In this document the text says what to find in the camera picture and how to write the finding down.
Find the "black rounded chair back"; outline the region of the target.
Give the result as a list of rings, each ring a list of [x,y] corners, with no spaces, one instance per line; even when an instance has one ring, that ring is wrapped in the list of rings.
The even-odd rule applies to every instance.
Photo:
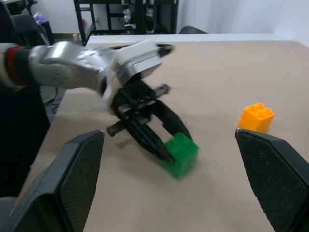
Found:
[[[179,31],[179,34],[207,34],[207,32],[192,26],[185,26]]]

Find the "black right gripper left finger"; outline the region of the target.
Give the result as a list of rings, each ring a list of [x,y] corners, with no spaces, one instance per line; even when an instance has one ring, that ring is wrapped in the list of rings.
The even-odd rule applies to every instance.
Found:
[[[9,217],[9,232],[83,232],[96,192],[104,132],[67,141]]]

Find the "green toy brick cube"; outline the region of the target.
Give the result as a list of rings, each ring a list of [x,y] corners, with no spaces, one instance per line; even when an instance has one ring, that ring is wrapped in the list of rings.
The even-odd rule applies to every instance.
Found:
[[[199,151],[198,145],[192,139],[178,132],[165,143],[165,147],[174,162],[163,161],[162,167],[176,179],[181,179],[188,174],[196,163]]]

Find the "black office chair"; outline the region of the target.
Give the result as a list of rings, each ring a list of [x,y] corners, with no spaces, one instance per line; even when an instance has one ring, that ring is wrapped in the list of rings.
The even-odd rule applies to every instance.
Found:
[[[0,0],[0,43],[50,44],[45,28],[31,12],[34,4],[37,0]]]

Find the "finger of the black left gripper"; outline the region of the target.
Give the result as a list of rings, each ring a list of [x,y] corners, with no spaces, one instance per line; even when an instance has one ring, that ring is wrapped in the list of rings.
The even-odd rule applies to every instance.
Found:
[[[142,148],[158,159],[169,163],[174,162],[174,158],[165,144],[149,126],[141,124],[137,120],[127,120],[127,131]]]
[[[161,120],[163,128],[172,136],[182,133],[187,138],[192,139],[189,130],[178,115],[160,100],[156,101],[155,115]]]

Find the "orange toy brick cube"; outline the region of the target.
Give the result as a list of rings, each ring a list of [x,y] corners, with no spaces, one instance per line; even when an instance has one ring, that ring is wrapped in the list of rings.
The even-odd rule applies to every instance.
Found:
[[[266,133],[274,116],[271,108],[259,102],[243,109],[236,128]]]

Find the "black metal shelf rack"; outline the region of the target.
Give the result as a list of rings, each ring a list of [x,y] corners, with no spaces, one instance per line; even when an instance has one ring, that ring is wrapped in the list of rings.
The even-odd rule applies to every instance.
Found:
[[[175,34],[179,0],[73,0],[82,45],[92,35]],[[97,29],[94,5],[106,9],[107,29]],[[161,6],[170,6],[169,29],[161,22]]]

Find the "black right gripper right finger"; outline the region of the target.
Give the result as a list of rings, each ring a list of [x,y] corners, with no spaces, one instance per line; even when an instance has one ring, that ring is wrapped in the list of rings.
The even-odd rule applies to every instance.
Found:
[[[285,140],[236,129],[251,189],[275,232],[309,232],[309,163]]]

